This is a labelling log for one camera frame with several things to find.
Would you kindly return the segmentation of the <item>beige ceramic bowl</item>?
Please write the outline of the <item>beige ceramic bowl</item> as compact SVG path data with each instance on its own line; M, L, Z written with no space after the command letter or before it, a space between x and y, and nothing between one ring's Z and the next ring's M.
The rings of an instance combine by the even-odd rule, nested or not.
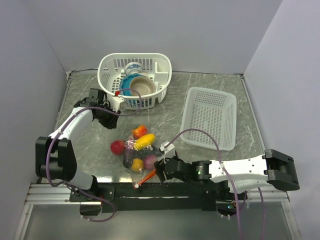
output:
M155 84L145 76L137 76L130 83L132 96L153 94L156 92Z

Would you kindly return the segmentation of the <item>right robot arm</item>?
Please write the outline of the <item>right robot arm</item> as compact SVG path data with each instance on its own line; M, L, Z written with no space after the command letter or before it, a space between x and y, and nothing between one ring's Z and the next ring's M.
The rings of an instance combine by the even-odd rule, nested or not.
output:
M178 179L193 185L220 185L218 192L224 199L268 185L283 192L300 189L294 159L274 149L256 157L227 161L187 163L174 155L157 161L154 167L161 182Z

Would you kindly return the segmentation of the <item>white dish rack basket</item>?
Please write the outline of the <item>white dish rack basket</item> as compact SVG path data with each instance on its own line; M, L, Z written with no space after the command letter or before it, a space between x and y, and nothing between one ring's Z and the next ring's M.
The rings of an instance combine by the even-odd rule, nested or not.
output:
M113 110L146 110L161 103L172 78L172 64L161 53L112 53L99 63L97 80Z

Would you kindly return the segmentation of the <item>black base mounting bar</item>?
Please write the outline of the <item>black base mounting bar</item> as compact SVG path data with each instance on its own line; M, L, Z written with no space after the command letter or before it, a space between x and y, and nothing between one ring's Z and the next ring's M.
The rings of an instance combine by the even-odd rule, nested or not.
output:
M138 188L131 183L99 183L94 193L70 188L69 200L79 203L82 216L94 217L100 213L121 211L202 210L217 211L218 202L224 212L236 213L235 196L226 181L200 182L147 182Z

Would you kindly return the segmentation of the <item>blue white porcelain bowl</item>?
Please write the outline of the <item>blue white porcelain bowl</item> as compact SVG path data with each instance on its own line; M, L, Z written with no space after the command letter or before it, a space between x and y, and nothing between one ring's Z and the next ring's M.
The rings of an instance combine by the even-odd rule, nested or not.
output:
M143 66L139 62L130 62L124 67L124 73L128 75L140 74L143 72Z

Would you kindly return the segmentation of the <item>white perforated plastic basket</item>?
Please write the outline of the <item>white perforated plastic basket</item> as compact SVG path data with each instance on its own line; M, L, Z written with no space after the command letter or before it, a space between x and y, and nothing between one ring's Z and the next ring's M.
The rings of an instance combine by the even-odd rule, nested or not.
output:
M214 138L221 151L236 144L237 99L228 92L191 87L183 108L180 131L198 129Z

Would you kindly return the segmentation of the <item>purple fake onion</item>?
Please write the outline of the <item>purple fake onion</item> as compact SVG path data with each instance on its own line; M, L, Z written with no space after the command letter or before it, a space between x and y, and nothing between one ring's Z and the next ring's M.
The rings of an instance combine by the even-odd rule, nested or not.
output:
M144 160L143 160L143 167L146 170L153 170L155 168L154 163L157 161L157 157L153 154L148 155Z

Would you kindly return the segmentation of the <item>clear zip top bag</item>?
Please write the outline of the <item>clear zip top bag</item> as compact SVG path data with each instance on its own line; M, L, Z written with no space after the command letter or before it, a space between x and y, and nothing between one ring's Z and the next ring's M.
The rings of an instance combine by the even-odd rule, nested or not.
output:
M112 154L122 157L122 165L130 172L134 189L156 176L155 163L163 154L154 145L155 141L156 135L145 125L139 125L127 140L115 140L110 144Z

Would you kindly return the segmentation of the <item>orange fake persimmon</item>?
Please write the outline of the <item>orange fake persimmon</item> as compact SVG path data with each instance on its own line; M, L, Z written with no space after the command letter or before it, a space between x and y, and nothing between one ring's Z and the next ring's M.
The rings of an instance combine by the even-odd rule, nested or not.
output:
M140 125L137 128L132 130L132 135L135 140L146 135L147 133L148 133L148 129L145 125Z

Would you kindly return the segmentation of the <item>dark fake grapes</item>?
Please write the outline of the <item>dark fake grapes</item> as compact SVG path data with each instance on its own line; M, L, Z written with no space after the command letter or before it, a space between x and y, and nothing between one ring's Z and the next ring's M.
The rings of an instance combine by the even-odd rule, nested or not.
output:
M141 150L134 151L134 157L139 159L145 159L149 155L159 156L161 153L159 149L153 145L149 145Z

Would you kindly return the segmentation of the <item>red fake apple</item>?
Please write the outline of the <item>red fake apple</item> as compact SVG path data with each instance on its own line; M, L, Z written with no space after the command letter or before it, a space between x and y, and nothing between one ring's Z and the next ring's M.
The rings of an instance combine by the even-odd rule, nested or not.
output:
M125 151L125 141L116 140L110 144L110 151L117 156L121 156Z

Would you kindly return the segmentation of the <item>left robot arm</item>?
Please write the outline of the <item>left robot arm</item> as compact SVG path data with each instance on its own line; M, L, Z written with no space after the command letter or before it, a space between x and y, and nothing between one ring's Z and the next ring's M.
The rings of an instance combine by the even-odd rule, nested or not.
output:
M72 142L93 120L109 130L115 129L120 113L112 110L103 90L91 88L88 96L74 105L69 117L57 130L36 140L36 175L81 189L81 195L88 201L97 199L100 195L98 180L78 168Z

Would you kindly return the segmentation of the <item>blue plate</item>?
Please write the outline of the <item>blue plate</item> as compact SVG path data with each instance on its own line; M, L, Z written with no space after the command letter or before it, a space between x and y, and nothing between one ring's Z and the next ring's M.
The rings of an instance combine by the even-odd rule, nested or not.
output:
M119 90L129 89L131 81L138 76L139 76L138 74L130 74L124 77L119 85ZM121 94L124 96L132 96L132 93L130 90L123 90Z

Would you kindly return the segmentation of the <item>purple fake eggplant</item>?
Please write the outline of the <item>purple fake eggplant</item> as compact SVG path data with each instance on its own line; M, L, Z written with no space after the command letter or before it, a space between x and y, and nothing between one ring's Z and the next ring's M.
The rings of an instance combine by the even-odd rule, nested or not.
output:
M135 150L126 148L123 153L122 164L126 169L130 169L135 158Z

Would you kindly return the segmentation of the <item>small yellow fake fruit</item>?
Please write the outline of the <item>small yellow fake fruit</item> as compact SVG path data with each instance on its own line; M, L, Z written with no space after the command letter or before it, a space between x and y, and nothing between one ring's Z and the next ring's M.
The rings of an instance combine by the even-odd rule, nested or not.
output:
M133 159L131 170L136 173L142 172L144 170L144 161L139 158Z

